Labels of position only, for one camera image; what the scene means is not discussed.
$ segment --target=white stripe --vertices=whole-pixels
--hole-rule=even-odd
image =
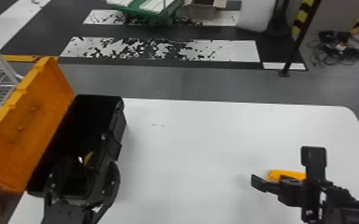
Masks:
[[[260,62],[255,41],[74,37],[62,57]]]
[[[194,25],[202,26],[235,26],[239,19],[240,11],[217,11],[216,17],[211,20],[198,20],[191,19]],[[187,21],[187,18],[176,19],[176,24],[181,24],[179,21],[183,21],[183,24]],[[124,25],[126,21],[125,15],[118,10],[92,10],[86,19],[84,24],[96,24],[96,25]],[[132,19],[128,25],[154,25],[154,21],[141,18]]]
[[[282,69],[285,66],[285,63],[272,63],[272,62],[264,62],[264,69]],[[303,63],[292,63],[291,70],[306,70],[306,67]]]
[[[0,49],[51,0],[18,0],[0,15]]]

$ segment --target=black pole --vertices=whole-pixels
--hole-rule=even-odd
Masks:
[[[310,8],[310,11],[308,13],[308,17],[306,18],[306,21],[304,23],[304,26],[301,30],[301,33],[298,35],[298,38],[296,39],[294,45],[293,45],[293,50],[291,52],[291,55],[289,56],[284,68],[280,71],[278,71],[278,74],[280,75],[280,77],[289,77],[288,75],[288,71],[289,71],[289,67],[291,67],[292,64],[292,60],[293,57],[295,56],[295,54],[297,53],[297,51],[299,50],[299,47],[302,44],[302,41],[304,41],[305,36],[308,32],[308,29],[310,27],[310,24],[313,21],[314,15],[316,14],[320,4],[321,4],[322,0],[315,0],[313,2],[312,7]]]

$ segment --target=green crate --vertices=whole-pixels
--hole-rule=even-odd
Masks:
[[[120,6],[120,5],[111,5],[111,7],[114,10],[119,10],[119,11],[122,11],[125,13],[140,15],[143,17],[150,17],[150,18],[155,18],[155,19],[166,19],[166,18],[169,18],[169,17],[172,17],[173,15],[175,15],[175,12],[177,11],[177,9],[184,5],[184,0],[176,0],[175,2],[171,3],[171,5],[169,5],[166,10],[163,10],[160,14],[157,14],[157,13],[152,13],[149,11],[141,10],[139,8],[145,1],[148,1],[148,0],[134,0],[127,7]]]

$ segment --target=black box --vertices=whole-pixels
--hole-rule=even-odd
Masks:
[[[121,97],[76,96],[32,173],[28,193],[44,197],[53,173],[70,204],[100,201],[119,158],[126,126],[123,109]]]

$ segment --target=white tabletop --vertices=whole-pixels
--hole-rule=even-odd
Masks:
[[[125,116],[122,183],[100,224],[300,224],[250,175],[304,171],[303,145],[327,148],[327,178],[359,199],[359,121],[347,108],[125,99]],[[10,224],[40,223],[42,211],[24,194]]]

